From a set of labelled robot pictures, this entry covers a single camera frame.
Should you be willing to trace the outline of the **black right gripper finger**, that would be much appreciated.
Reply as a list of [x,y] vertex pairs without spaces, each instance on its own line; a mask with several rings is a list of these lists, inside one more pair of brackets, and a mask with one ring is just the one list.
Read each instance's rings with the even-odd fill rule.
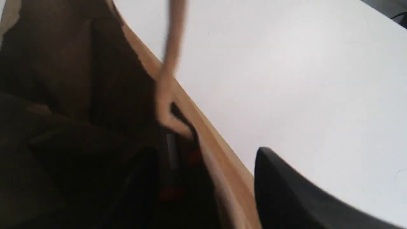
[[254,192],[263,229],[399,228],[323,191],[268,147],[256,153]]

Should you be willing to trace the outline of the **person's left hand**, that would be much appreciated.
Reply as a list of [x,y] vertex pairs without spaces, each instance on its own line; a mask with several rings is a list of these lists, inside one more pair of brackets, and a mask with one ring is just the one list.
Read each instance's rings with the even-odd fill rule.
[[173,103],[173,71],[164,67],[158,74],[155,88],[155,114],[158,122],[165,128],[192,140],[194,134],[189,126],[171,112]]

